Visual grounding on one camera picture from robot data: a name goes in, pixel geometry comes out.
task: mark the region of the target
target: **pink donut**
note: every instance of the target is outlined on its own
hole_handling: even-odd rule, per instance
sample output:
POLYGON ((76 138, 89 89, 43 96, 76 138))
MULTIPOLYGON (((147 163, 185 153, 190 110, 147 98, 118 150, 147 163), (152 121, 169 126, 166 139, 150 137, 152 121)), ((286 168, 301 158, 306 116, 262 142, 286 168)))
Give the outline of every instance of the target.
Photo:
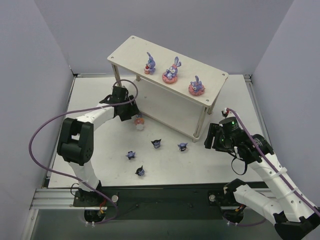
POLYGON ((205 86, 204 85, 202 85, 202 86, 203 86, 203 91, 200 90, 198 92, 195 92, 192 85, 190 84, 189 85, 189 93, 193 96, 200 96, 200 95, 204 94, 205 93, 205 86))
POLYGON ((178 80, 178 76, 173 77, 171 80, 165 76, 165 72, 162 74, 162 80, 166 84, 174 84, 178 80))

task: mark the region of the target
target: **shelf top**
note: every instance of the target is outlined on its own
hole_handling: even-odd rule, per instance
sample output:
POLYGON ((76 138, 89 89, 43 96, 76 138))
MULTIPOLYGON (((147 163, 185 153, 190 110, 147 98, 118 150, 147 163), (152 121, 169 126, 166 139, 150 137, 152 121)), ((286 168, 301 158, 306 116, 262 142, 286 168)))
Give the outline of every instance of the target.
POLYGON ((187 98, 203 106, 211 106, 223 87, 228 73, 217 68, 184 56, 165 47, 159 46, 137 36, 130 36, 108 58, 112 64, 125 68, 156 85, 159 85, 177 95, 187 98), (147 52, 155 61, 153 75, 145 74, 144 68, 149 60, 147 52), (173 84, 167 84, 162 80, 162 74, 175 62, 175 57, 182 63, 178 67, 178 80, 173 84), (196 81, 195 76, 205 87, 201 96, 192 96, 188 87, 190 82, 196 81))

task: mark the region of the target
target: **pink toy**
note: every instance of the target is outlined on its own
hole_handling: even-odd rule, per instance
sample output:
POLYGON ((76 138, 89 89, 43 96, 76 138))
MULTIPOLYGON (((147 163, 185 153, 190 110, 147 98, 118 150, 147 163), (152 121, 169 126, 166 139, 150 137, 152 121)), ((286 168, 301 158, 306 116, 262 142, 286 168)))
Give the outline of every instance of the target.
POLYGON ((200 96, 205 93, 205 86, 199 81, 199 77, 195 76, 195 81, 190 82, 189 93, 193 96, 200 96))
POLYGON ((169 67, 163 74, 162 74, 162 80, 166 84, 174 84, 178 80, 178 67, 181 66, 181 62, 179 61, 179 58, 176 56, 174 59, 174 64, 169 67))

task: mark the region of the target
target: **small purple figurine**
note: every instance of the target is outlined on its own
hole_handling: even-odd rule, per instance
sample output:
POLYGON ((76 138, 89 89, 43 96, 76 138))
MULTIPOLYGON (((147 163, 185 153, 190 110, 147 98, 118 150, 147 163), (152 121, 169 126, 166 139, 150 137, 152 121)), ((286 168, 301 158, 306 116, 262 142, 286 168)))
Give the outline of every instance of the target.
POLYGON ((153 144, 153 147, 154 147, 155 149, 158 149, 158 148, 160 148, 160 145, 161 145, 161 139, 151 141, 151 143, 153 144))
POLYGON ((137 174, 137 175, 140 176, 140 177, 143 176, 143 175, 145 174, 144 166, 142 165, 141 167, 139 167, 139 168, 136 170, 135 174, 137 174))
POLYGON ((199 81, 199 77, 195 76, 195 81, 191 81, 189 85, 189 93, 193 96, 200 96, 205 93, 205 86, 199 81))
POLYGON ((185 151, 187 149, 187 145, 188 145, 188 143, 183 143, 183 142, 178 144, 179 150, 181 152, 185 151))
POLYGON ((134 159, 134 158, 135 158, 135 155, 136 155, 136 152, 128 151, 128 154, 125 155, 125 156, 127 156, 128 159, 131 160, 131 159, 134 159))
POLYGON ((179 61, 179 58, 176 56, 174 59, 174 64, 169 67, 163 74, 162 74, 162 80, 166 84, 174 84, 178 80, 178 67, 181 66, 181 62, 179 61))
POLYGON ((156 70, 156 68, 155 68, 156 62, 155 62, 154 58, 150 55, 149 52, 146 52, 146 54, 148 54, 149 60, 148 60, 148 63, 144 67, 144 73, 152 75, 152 74, 154 74, 154 72, 156 70))

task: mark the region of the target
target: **small toy figure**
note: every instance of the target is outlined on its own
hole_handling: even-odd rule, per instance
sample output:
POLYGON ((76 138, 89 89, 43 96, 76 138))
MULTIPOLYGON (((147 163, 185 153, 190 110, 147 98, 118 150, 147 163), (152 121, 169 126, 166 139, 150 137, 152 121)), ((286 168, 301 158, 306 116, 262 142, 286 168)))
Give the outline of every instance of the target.
POLYGON ((158 148, 160 148, 160 145, 161 145, 161 139, 151 141, 151 143, 153 144, 153 147, 154 147, 155 149, 158 149, 158 148))
POLYGON ((129 160, 134 159, 136 155, 136 152, 128 151, 128 154, 126 155, 129 160))
POLYGON ((144 67, 144 73, 152 75, 156 71, 156 68, 155 68, 156 62, 155 62, 154 58, 150 55, 149 52, 146 52, 146 54, 148 54, 149 60, 148 60, 148 63, 144 67))
POLYGON ((193 96, 200 96, 205 93, 205 86, 199 81, 199 77, 195 76, 195 81, 191 81, 189 85, 189 93, 193 96))
POLYGON ((134 120, 134 124, 137 130, 143 130, 144 129, 144 124, 145 124, 145 120, 142 117, 142 113, 139 112, 139 114, 137 114, 136 119, 134 120))
POLYGON ((139 167, 139 168, 136 170, 135 174, 137 174, 137 175, 140 176, 140 177, 141 177, 142 175, 144 175, 144 174, 145 174, 144 166, 142 165, 141 167, 139 167))
POLYGON ((179 61, 179 58, 176 56, 174 59, 174 64, 169 67, 163 74, 162 74, 162 80, 166 84, 173 84, 178 80, 178 67, 181 66, 181 62, 179 61))
POLYGON ((188 145, 188 143, 183 143, 183 142, 178 144, 179 150, 181 152, 185 151, 187 149, 187 145, 188 145))

